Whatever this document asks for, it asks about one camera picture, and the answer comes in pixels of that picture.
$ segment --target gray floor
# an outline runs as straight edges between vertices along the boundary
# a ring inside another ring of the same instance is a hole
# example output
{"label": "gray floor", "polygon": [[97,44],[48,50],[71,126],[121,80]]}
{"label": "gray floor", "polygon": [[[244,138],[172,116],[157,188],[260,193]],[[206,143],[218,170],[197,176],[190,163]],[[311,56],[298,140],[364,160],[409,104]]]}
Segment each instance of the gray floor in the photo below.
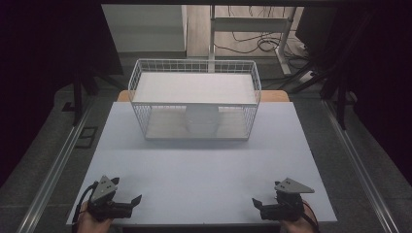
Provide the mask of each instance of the gray floor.
{"label": "gray floor", "polygon": [[[222,55],[224,57],[221,58],[229,59],[235,54]],[[188,52],[188,56],[202,57],[204,54],[194,52],[189,55]],[[266,86],[266,89],[276,89],[284,81],[279,64],[273,57],[235,58],[255,60],[262,78],[262,86]],[[133,56],[123,57],[125,75],[114,78],[127,83],[135,60],[136,57]],[[115,87],[97,78],[96,80],[100,91],[94,97],[95,101],[85,124],[85,127],[97,128],[96,139],[89,149],[77,148],[70,154],[35,232],[70,232],[70,228],[65,225],[68,212],[79,192],[111,106],[120,92]],[[321,86],[322,84],[319,83],[290,96],[338,218],[337,222],[323,223],[321,230],[323,232],[385,232],[365,195],[347,152],[332,127],[318,94]],[[55,94],[54,108],[48,120],[15,171],[0,188],[0,232],[16,232],[59,154],[72,129],[73,121],[73,113],[61,110],[66,102],[73,101],[72,96],[71,86],[66,86]],[[411,186],[364,128],[350,105],[346,109],[346,123],[347,133],[393,214],[399,232],[412,232]],[[88,140],[78,140],[77,145],[84,146],[88,143]],[[147,232],[147,229],[142,229],[141,232]]]}

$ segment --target white table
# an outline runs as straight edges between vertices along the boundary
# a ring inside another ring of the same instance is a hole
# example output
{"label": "white table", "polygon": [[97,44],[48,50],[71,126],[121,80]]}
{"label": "white table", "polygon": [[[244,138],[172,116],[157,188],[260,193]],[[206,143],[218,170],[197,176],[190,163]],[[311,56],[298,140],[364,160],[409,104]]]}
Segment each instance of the white table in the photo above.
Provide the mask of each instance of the white table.
{"label": "white table", "polygon": [[273,223],[252,198],[275,203],[286,177],[315,189],[302,198],[318,221],[336,221],[293,103],[260,103],[246,142],[145,141],[130,103],[114,103],[75,205],[102,175],[120,177],[116,202],[143,195],[131,218],[115,219],[122,226]]}

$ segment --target black cable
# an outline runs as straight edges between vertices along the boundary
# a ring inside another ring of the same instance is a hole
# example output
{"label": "black cable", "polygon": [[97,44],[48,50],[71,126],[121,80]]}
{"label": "black cable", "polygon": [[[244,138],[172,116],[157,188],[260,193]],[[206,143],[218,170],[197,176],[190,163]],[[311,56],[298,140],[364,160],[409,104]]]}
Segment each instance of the black cable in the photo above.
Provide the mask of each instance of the black cable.
{"label": "black cable", "polygon": [[82,207],[83,204],[83,200],[85,199],[86,194],[92,190],[95,189],[97,187],[97,185],[99,184],[99,182],[94,182],[92,185],[90,185],[85,192],[82,194],[82,197],[79,200],[78,205],[76,206],[76,211],[73,215],[73,219],[72,219],[72,233],[76,233],[77,232],[77,221],[79,218],[79,214],[81,213],[80,209]]}
{"label": "black cable", "polygon": [[266,10],[266,7],[263,7],[263,9],[258,13],[257,17],[259,17],[261,13],[263,13],[263,17],[264,17],[264,10]]}
{"label": "black cable", "polygon": [[291,77],[283,77],[283,78],[279,78],[279,79],[270,79],[270,80],[275,80],[275,81],[272,82],[272,83],[270,83],[270,84],[267,84],[267,85],[265,85],[265,86],[262,86],[261,89],[262,89],[262,90],[265,90],[266,88],[268,88],[268,87],[270,87],[270,86],[272,86],[272,85],[274,85],[274,84],[282,83],[282,82],[284,82],[285,80],[290,79],[290,78],[291,78]]}
{"label": "black cable", "polygon": [[[277,49],[279,47],[279,41],[274,41],[274,40],[279,40],[278,38],[260,38],[257,41],[257,46],[260,48],[260,50],[262,51],[266,51],[266,52],[270,52],[270,51],[274,51],[275,49]],[[271,49],[266,50],[264,48],[261,47],[261,45],[263,44],[269,44],[272,46]]]}
{"label": "black cable", "polygon": [[272,7],[269,8],[269,13],[267,14],[267,17],[270,17],[270,12],[272,11]]}
{"label": "black cable", "polygon": [[[344,32],[342,32],[340,38],[333,45],[331,45],[330,47],[328,47],[326,50],[324,50],[323,52],[319,54],[309,56],[308,57],[309,62],[305,66],[303,66],[301,69],[299,69],[298,72],[295,73],[291,79],[285,81],[285,83],[283,83],[277,89],[282,89],[286,85],[291,83],[293,80],[295,80],[296,78],[299,78],[302,72],[308,71],[310,69],[309,66],[317,65],[318,67],[321,66],[321,69],[322,69],[322,66],[326,64],[326,67],[327,67],[327,64],[330,62],[330,60],[333,59],[339,53],[340,50],[342,50],[344,41],[348,39],[352,31],[353,31],[353,28],[347,28]],[[321,80],[321,77],[322,79],[324,79],[326,76],[333,73],[334,69],[335,69],[335,65],[331,65],[330,68],[327,68],[324,71],[319,71],[318,74],[315,77],[313,77],[313,79],[311,79],[310,81],[304,84],[301,84],[300,86],[298,86],[298,88],[294,88],[292,92],[298,92],[302,90],[303,88],[310,86],[310,84],[315,83],[315,81]]]}
{"label": "black cable", "polygon": [[229,14],[230,17],[231,15],[234,16],[234,12],[231,10],[231,6],[227,6],[227,13]]}
{"label": "black cable", "polygon": [[276,32],[270,32],[270,33],[266,33],[266,34],[263,34],[263,35],[251,37],[251,38],[248,38],[248,39],[240,39],[240,40],[237,39],[237,38],[234,36],[234,34],[233,34],[233,39],[234,39],[235,41],[237,41],[237,42],[252,41],[252,40],[254,40],[254,39],[261,38],[262,36],[268,36],[268,35],[271,35],[271,34],[273,34],[273,33],[276,33]]}
{"label": "black cable", "polygon": [[219,48],[219,49],[222,49],[222,50],[231,50],[231,51],[234,51],[234,52],[244,53],[244,54],[246,54],[246,53],[251,53],[251,52],[253,52],[253,51],[255,51],[255,50],[258,49],[258,47],[256,47],[255,49],[250,50],[250,51],[240,51],[240,50],[233,50],[233,49],[227,48],[227,47],[220,47],[220,46],[217,46],[216,44],[214,44],[214,45],[215,45],[216,48]]}
{"label": "black cable", "polygon": [[[270,39],[275,39],[275,40],[278,40],[279,41],[279,43],[280,43],[280,41],[281,41],[281,39],[280,38],[270,38]],[[265,51],[272,51],[272,50],[275,50],[275,49],[277,49],[277,47],[279,46],[279,43],[277,43],[277,42],[272,42],[272,43],[274,43],[274,44],[276,44],[276,47],[274,47],[273,49],[271,49],[271,50],[265,50]],[[287,46],[288,46],[288,48],[289,48],[289,50],[291,51],[291,56],[287,56],[287,55],[285,55],[285,57],[287,57],[288,58],[288,63],[290,64],[290,60],[297,60],[297,59],[302,59],[302,60],[308,60],[309,61],[309,59],[307,58],[307,57],[305,57],[305,56],[299,56],[299,55],[295,55],[293,52],[292,52],[292,50],[291,50],[291,48],[289,47],[289,45],[288,45],[288,43],[287,43]],[[302,67],[296,67],[296,66],[294,66],[294,65],[292,65],[292,64],[290,64],[293,68],[295,68],[295,69],[299,69],[294,75],[292,75],[292,76],[287,76],[287,77],[283,77],[283,78],[281,78],[281,79],[276,79],[276,82],[273,82],[273,83],[270,83],[270,84],[268,84],[268,85],[265,85],[265,86],[263,86],[262,87],[262,89],[265,89],[265,88],[268,88],[268,87],[270,87],[270,86],[272,86],[272,85],[274,85],[274,84],[278,84],[278,83],[282,83],[282,82],[285,82],[285,83],[283,83],[280,87],[283,87],[286,83],[290,83],[293,79],[295,79],[296,77],[298,77],[304,70],[306,70],[308,67],[309,67],[309,65],[308,64],[305,64],[304,66],[302,66]]]}

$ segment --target white wire basket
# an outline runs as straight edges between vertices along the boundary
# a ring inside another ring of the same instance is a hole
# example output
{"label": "white wire basket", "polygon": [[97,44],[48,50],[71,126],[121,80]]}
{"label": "white wire basket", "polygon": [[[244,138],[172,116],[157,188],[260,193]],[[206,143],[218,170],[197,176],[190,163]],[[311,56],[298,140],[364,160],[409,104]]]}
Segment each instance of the white wire basket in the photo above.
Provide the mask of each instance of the white wire basket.
{"label": "white wire basket", "polygon": [[148,140],[248,140],[261,86],[254,61],[139,59],[128,90]]}

